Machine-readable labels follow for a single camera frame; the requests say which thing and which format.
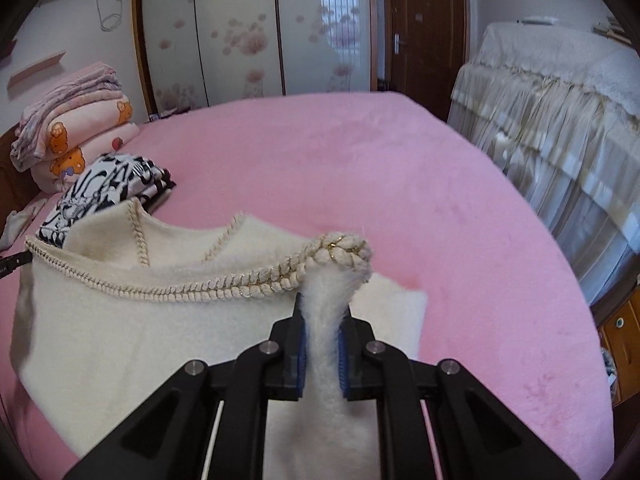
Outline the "dark brown wooden door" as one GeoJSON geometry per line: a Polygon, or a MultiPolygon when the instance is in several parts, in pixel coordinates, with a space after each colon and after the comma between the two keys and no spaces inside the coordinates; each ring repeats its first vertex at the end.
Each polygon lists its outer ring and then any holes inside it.
{"type": "Polygon", "coordinates": [[[442,120],[468,50],[468,0],[384,0],[385,84],[442,120]]]}

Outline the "wooden drawer cabinet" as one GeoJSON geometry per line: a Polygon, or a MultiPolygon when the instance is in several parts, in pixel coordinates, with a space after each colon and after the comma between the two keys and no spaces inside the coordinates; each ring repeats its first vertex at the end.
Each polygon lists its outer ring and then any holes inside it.
{"type": "Polygon", "coordinates": [[[621,404],[639,392],[639,287],[603,322],[599,335],[615,365],[613,404],[621,404]]]}

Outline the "pink bear print quilt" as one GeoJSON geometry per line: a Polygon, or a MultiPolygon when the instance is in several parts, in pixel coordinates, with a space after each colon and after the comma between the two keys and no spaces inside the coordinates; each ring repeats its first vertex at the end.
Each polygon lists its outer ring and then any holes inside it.
{"type": "Polygon", "coordinates": [[[120,150],[140,128],[126,96],[66,110],[46,123],[43,155],[29,169],[42,192],[61,192],[100,156],[120,150]]]}

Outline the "small grey cloth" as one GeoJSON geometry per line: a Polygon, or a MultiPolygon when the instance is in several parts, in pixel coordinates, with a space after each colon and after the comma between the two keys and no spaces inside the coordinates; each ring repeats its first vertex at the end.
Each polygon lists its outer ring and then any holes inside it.
{"type": "Polygon", "coordinates": [[[39,200],[34,200],[20,211],[11,211],[9,213],[0,238],[0,252],[5,252],[13,246],[15,241],[42,211],[47,201],[46,198],[40,198],[39,200]]]}

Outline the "pink wall shelf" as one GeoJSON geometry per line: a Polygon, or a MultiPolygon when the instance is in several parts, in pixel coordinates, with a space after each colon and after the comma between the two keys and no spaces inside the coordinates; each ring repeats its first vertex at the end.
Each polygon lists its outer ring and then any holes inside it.
{"type": "Polygon", "coordinates": [[[17,84],[20,84],[22,81],[28,79],[29,77],[34,76],[36,73],[42,72],[43,70],[47,70],[48,68],[55,66],[62,60],[62,58],[64,58],[64,55],[66,55],[65,50],[55,52],[53,54],[47,55],[45,58],[40,58],[40,60],[33,62],[29,66],[21,68],[11,75],[8,82],[6,83],[6,88],[11,89],[17,84]]]}

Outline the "beige lace covered furniture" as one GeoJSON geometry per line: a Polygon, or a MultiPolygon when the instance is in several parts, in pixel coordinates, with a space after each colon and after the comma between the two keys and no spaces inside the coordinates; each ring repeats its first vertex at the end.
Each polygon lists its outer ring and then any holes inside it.
{"type": "Polygon", "coordinates": [[[499,168],[588,304],[639,255],[639,55],[593,32],[491,23],[459,70],[449,125],[499,168]]]}

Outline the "pink plush bed blanket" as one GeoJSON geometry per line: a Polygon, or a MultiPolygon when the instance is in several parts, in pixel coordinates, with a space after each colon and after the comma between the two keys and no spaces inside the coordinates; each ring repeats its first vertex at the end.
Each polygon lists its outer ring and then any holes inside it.
{"type": "MultiPolygon", "coordinates": [[[[211,231],[251,216],[303,238],[357,234],[374,273],[427,298],[414,358],[460,361],[583,479],[614,460],[592,315],[558,245],[494,163],[399,94],[238,101],[146,125],[128,151],[176,187],[149,214],[211,231]]],[[[10,359],[21,272],[1,283],[1,415],[35,474],[74,453],[10,359]]]]}

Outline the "cream fuzzy cardigan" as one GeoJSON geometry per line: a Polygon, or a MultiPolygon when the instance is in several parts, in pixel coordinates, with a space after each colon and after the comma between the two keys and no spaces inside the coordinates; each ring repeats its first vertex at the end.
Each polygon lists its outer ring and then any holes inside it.
{"type": "Polygon", "coordinates": [[[376,479],[371,401],[338,383],[338,324],[351,313],[415,356],[427,298],[371,269],[357,234],[303,238],[251,216],[195,231],[135,200],[89,214],[62,246],[29,237],[10,359],[77,455],[89,452],[178,367],[231,360],[302,312],[305,387],[268,411],[269,479],[376,479]]]}

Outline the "lilac folded quilt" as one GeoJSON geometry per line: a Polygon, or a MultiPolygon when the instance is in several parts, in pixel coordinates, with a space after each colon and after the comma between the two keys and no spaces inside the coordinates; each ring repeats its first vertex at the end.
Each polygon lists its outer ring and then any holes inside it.
{"type": "Polygon", "coordinates": [[[116,70],[105,63],[96,62],[67,75],[24,108],[11,144],[13,166],[24,172],[44,159],[46,130],[54,118],[86,104],[121,97],[122,85],[116,70]]]}

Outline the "floral sliding wardrobe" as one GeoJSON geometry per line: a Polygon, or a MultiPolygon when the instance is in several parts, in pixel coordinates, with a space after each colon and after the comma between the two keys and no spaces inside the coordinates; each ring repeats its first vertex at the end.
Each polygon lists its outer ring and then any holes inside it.
{"type": "Polygon", "coordinates": [[[375,0],[132,0],[150,115],[375,86],[375,0]]]}

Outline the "black white patterned folded garment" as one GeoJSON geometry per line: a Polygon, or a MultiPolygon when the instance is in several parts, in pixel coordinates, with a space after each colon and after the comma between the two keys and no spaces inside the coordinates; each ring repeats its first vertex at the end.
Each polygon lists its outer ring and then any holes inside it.
{"type": "Polygon", "coordinates": [[[151,212],[176,186],[168,169],[133,154],[100,155],[61,195],[36,237],[62,248],[77,221],[136,198],[151,212]]]}

